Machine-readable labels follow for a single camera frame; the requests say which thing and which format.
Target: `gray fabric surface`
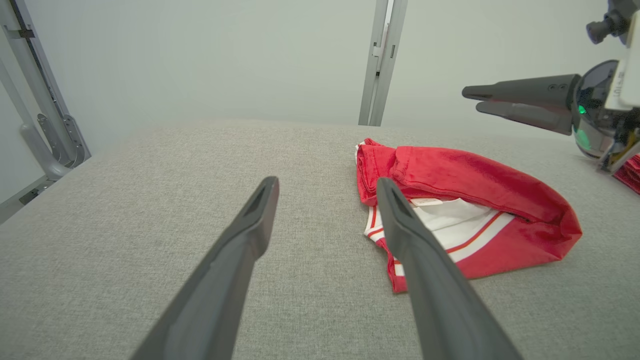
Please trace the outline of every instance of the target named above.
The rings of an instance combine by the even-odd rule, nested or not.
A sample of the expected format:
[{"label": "gray fabric surface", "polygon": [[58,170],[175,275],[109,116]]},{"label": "gray fabric surface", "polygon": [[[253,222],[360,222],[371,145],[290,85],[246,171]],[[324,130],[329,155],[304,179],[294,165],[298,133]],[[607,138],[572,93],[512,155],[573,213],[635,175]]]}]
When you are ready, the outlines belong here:
[{"label": "gray fabric surface", "polygon": [[570,141],[260,122],[166,129],[95,155],[0,226],[0,358],[125,359],[268,175],[271,243],[253,271],[235,359],[418,359],[407,294],[362,233],[355,145],[476,152],[575,208],[560,262],[472,281],[527,359],[640,354],[640,197]]}]

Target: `white robot part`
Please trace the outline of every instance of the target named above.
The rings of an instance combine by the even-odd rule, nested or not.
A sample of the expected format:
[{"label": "white robot part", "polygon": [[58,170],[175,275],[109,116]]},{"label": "white robot part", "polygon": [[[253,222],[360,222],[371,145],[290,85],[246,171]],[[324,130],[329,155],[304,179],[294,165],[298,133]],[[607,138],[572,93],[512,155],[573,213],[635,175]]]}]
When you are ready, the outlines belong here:
[{"label": "white robot part", "polygon": [[621,74],[619,88],[615,88],[617,81],[613,81],[609,97],[613,97],[618,106],[626,106],[624,110],[640,108],[640,11],[631,20],[627,35],[627,58],[620,61],[618,68],[620,71],[616,71],[616,79]]}]

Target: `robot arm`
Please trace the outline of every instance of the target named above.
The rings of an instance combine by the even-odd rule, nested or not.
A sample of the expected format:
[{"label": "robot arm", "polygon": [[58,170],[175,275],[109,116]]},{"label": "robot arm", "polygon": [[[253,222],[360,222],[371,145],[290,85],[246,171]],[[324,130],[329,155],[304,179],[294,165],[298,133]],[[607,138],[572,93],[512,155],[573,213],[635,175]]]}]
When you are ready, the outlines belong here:
[{"label": "robot arm", "polygon": [[584,76],[569,74],[467,86],[476,110],[523,124],[573,134],[578,148],[614,174],[640,152],[640,0],[609,0],[601,22],[587,25],[594,44],[619,37],[627,58],[605,61]]}]

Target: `red fabric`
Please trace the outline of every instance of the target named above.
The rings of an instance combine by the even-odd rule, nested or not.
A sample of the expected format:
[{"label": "red fabric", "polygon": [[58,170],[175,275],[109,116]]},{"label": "red fabric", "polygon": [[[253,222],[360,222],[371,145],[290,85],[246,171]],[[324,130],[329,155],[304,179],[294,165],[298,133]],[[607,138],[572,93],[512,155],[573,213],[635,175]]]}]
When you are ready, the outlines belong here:
[{"label": "red fabric", "polygon": [[640,194],[640,155],[635,155],[622,165],[614,175],[616,179]]},{"label": "red fabric", "polygon": [[389,274],[389,279],[391,280],[391,287],[394,290],[394,293],[404,293],[406,291],[406,278],[404,276],[396,275],[396,259],[389,251],[387,247],[387,239],[382,238],[376,241],[376,245],[385,249],[387,252],[387,274]]},{"label": "red fabric", "polygon": [[[357,154],[358,191],[364,204],[377,205],[380,177],[393,179],[408,198],[462,198],[516,216],[487,245],[457,262],[471,279],[560,260],[582,235],[573,209],[556,191],[532,176],[471,152],[438,147],[393,149],[366,139]],[[378,245],[386,249],[386,243]]]}]

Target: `gray upholstered surface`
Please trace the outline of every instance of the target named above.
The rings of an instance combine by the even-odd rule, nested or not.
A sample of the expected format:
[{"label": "gray upholstered surface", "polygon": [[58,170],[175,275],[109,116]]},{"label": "gray upholstered surface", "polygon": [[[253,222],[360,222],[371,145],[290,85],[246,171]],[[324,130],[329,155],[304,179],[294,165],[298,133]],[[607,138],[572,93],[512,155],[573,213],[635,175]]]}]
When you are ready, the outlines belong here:
[{"label": "gray upholstered surface", "polygon": [[238,124],[154,131],[98,154],[0,226],[0,358],[125,359],[259,181],[280,177],[236,359],[418,359],[409,298],[362,234],[355,144],[473,151],[573,204],[565,260],[473,281],[528,359],[640,356],[640,197],[569,141]]}]

